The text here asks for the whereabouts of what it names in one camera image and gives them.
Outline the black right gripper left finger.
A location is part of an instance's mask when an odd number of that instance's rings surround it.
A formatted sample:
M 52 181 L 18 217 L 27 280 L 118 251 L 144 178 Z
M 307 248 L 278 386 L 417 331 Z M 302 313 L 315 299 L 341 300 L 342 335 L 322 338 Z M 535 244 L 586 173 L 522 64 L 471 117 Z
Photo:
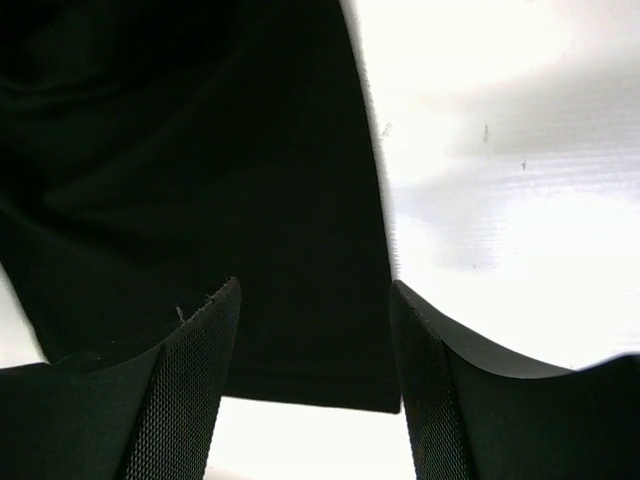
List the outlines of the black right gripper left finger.
M 228 280 L 191 317 L 1 372 L 5 479 L 201 479 L 241 305 Z

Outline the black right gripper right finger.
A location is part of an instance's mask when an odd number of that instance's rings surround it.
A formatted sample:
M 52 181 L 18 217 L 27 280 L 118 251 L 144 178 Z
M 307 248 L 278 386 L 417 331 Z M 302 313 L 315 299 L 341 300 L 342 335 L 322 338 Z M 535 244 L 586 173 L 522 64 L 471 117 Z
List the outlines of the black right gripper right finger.
M 389 296 L 420 479 L 635 479 L 639 359 L 569 370 L 449 318 L 402 281 Z

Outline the black skirt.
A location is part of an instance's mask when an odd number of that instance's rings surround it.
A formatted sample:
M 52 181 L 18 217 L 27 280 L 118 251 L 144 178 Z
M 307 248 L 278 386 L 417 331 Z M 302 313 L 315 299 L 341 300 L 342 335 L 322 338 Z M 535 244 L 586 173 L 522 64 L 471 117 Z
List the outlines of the black skirt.
M 395 413 L 337 1 L 5 1 L 1 263 L 46 359 L 242 303 L 229 396 Z

